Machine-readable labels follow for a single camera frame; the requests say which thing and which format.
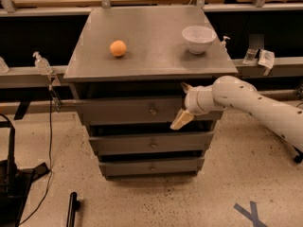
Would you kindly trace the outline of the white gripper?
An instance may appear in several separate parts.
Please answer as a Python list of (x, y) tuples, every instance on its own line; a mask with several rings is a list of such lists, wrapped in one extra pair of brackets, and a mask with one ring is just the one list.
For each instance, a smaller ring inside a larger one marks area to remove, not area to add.
[(222, 106), (214, 100), (211, 86), (193, 87), (185, 82), (181, 83), (186, 93), (185, 110), (181, 109), (170, 125), (172, 130), (180, 130), (194, 119), (194, 115), (208, 114), (220, 111)]

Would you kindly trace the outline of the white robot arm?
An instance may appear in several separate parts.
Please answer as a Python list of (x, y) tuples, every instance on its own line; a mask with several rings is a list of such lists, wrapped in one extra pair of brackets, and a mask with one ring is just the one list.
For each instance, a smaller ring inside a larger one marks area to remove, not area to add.
[(261, 95), (250, 83), (232, 76), (219, 77), (210, 86), (182, 83), (185, 108), (170, 125), (179, 130), (197, 115), (228, 108), (250, 114), (299, 151), (303, 151), (303, 110)]

